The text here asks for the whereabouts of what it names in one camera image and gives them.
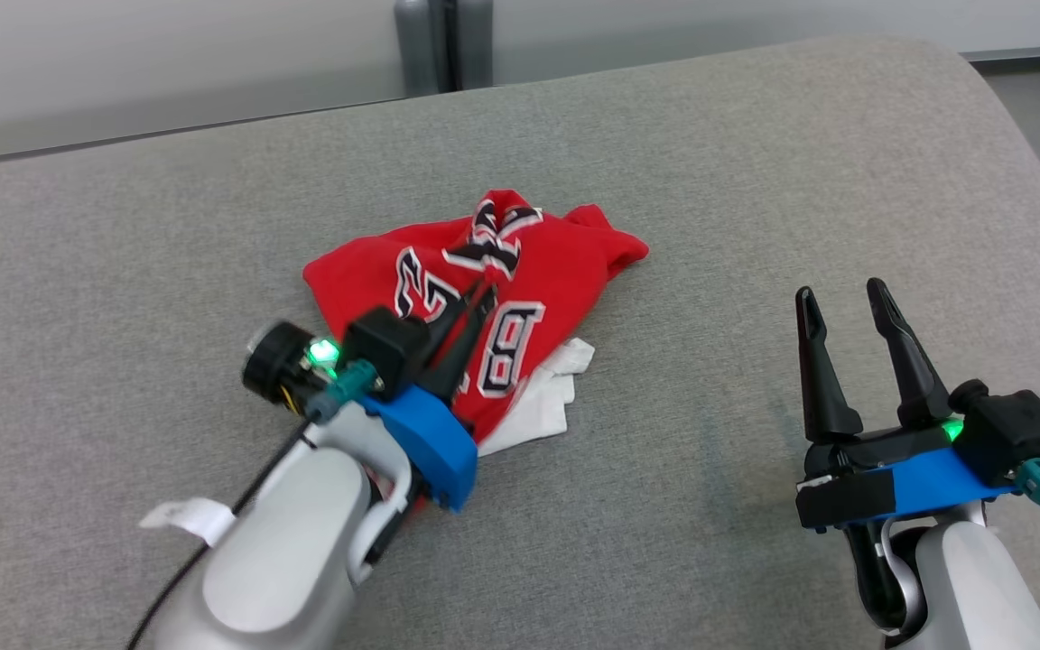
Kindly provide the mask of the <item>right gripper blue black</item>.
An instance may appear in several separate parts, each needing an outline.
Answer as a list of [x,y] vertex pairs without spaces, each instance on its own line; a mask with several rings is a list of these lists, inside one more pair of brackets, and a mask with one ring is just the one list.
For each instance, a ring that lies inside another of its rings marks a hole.
[[804,433],[813,443],[804,460],[805,478],[796,486],[801,527],[821,532],[888,518],[907,521],[1014,493],[1011,485],[983,484],[954,451],[952,444],[964,423],[948,420],[948,388],[887,284],[870,277],[866,289],[872,320],[887,343],[895,374],[899,423],[920,431],[880,431],[872,439],[859,439],[861,415],[846,402],[835,375],[820,304],[812,288],[798,289],[795,309]]

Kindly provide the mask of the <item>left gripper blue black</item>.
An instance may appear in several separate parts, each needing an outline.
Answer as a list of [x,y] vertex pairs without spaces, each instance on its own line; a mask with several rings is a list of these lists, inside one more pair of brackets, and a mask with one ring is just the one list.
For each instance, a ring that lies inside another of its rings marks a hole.
[[478,477],[478,445],[441,399],[454,399],[478,344],[488,315],[496,307],[492,283],[473,283],[454,293],[428,320],[428,345],[422,357],[422,376],[437,376],[437,396],[412,385],[392,402],[374,396],[359,400],[365,411],[383,421],[400,445],[434,502],[461,513]]

